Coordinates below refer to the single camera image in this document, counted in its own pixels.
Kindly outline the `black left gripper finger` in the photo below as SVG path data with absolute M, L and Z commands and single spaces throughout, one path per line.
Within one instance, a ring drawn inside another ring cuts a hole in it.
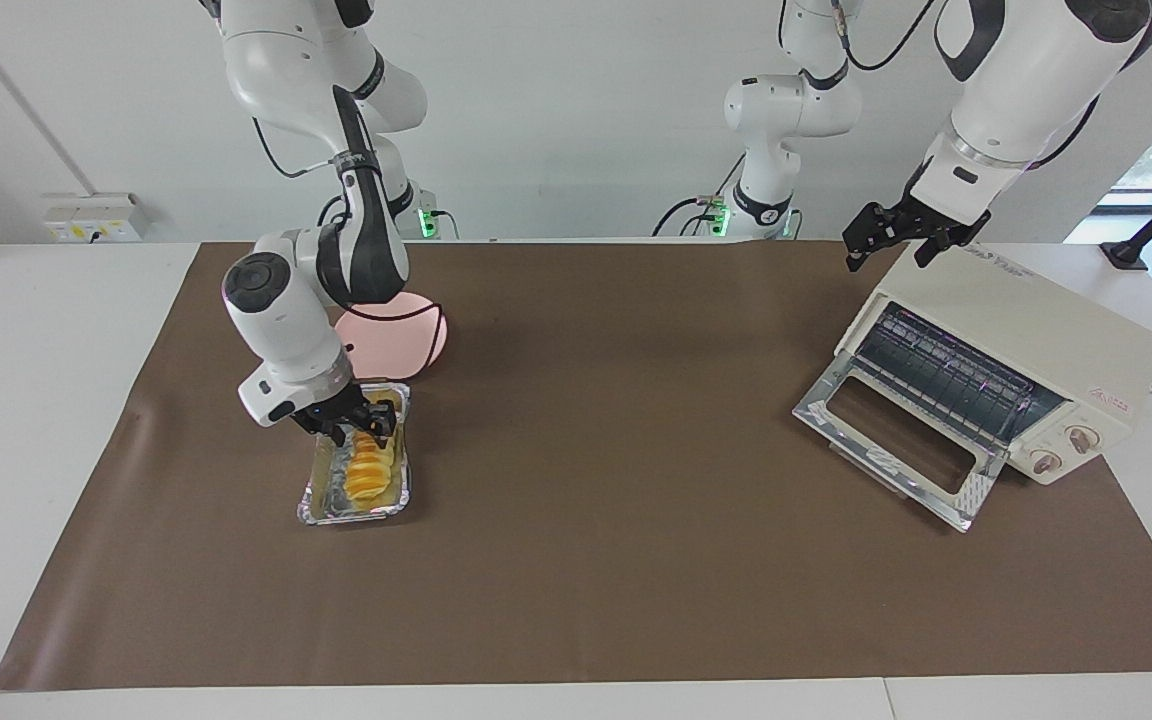
M 975 236 L 982 232 L 984 225 L 990 222 L 992 213 L 990 210 L 984 211 L 984 213 L 975 220 L 973 223 L 950 223 L 943 222 L 938 223 L 932 232 L 929 232 L 927 238 L 924 240 L 922 247 L 915 251 L 915 263 L 919 268 L 927 268 L 937 256 L 940 256 L 952 247 L 967 247 L 973 241 Z
M 878 202 L 869 202 L 844 229 L 846 266 L 859 272 L 870 255 L 887 247 L 886 210 Z

